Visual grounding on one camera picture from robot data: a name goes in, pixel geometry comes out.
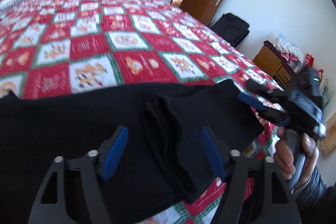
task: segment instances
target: folded black garment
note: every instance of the folded black garment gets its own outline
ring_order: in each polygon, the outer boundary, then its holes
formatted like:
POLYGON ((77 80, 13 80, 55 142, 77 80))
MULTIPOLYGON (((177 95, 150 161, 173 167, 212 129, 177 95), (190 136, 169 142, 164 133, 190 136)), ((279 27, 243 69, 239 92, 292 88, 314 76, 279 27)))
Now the folded black garment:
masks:
POLYGON ((263 131, 238 94, 234 83, 226 80, 189 96, 157 95, 153 105, 147 104, 145 121, 151 121, 146 130, 148 142, 176 193, 189 203, 214 179, 202 145, 204 126, 210 126, 231 149, 240 151, 263 131))

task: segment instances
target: door handle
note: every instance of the door handle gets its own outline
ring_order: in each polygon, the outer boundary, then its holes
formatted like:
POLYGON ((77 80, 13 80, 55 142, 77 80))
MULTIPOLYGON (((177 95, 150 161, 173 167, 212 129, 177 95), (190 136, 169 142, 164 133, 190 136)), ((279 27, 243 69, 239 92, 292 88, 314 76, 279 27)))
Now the door handle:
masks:
POLYGON ((221 1, 221 0, 214 0, 216 3, 215 3, 215 6, 218 5, 218 3, 221 1))

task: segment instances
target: metal screw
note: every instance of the metal screw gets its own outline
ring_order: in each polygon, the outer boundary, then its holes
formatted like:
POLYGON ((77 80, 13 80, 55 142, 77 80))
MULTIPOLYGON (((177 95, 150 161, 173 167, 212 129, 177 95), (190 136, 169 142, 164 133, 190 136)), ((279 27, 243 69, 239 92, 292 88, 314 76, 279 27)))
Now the metal screw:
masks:
POLYGON ((269 164, 273 163, 274 162, 274 159, 271 157, 271 156, 267 156, 265 158, 265 161, 268 162, 269 164))
POLYGON ((63 158, 62 156, 57 156, 57 157, 54 159, 54 162, 58 164, 58 163, 62 162, 63 159, 64 159, 64 158, 63 158))
POLYGON ((89 155, 89 157, 95 157, 98 155, 98 151, 97 150, 91 150, 87 153, 89 155))
POLYGON ((240 156, 240 152, 238 150, 231 150, 230 154, 234 157, 239 157, 240 156))

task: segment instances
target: blue clip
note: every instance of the blue clip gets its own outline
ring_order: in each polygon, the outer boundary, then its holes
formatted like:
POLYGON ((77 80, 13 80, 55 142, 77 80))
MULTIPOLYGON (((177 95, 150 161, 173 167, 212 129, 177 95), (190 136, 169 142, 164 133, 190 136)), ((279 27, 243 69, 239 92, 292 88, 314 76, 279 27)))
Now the blue clip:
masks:
POLYGON ((217 150, 215 143, 205 127, 202 129, 202 142, 215 176, 220 177, 222 181, 225 181, 227 175, 223 168, 226 162, 224 162, 222 155, 217 150))
POLYGON ((123 127, 112 144, 110 151, 105 157, 103 162, 103 172, 100 177, 106 182, 110 177, 114 175, 117 169, 118 163, 128 141, 128 129, 123 127))
POLYGON ((290 120, 291 120, 290 117, 285 118, 281 126, 287 127, 289 125, 290 120))
POLYGON ((267 109, 266 106, 264 106, 259 100, 246 95, 245 93, 239 93, 238 94, 238 100, 242 101, 243 103, 254 107, 258 111, 265 111, 267 109))

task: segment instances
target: blue gripper pad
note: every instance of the blue gripper pad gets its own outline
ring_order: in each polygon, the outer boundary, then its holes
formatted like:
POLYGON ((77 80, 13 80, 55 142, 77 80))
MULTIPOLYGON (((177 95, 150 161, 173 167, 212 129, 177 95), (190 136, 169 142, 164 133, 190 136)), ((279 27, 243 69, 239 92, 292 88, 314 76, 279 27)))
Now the blue gripper pad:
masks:
POLYGON ((246 95, 245 93, 239 93, 238 94, 238 100, 242 101, 243 103, 254 107, 258 111, 265 111, 266 106, 264 106, 258 99, 255 99, 251 96, 246 95))
POLYGON ((103 141, 99 152, 97 174, 103 179, 108 181, 117 169, 118 163, 128 141, 128 129, 120 126, 113 134, 112 138, 103 141))
POLYGON ((217 150, 206 127, 202 129, 202 142, 215 176, 220 177, 222 181, 225 181, 227 174, 225 173, 224 165, 227 164, 227 160, 224 160, 221 153, 217 150))

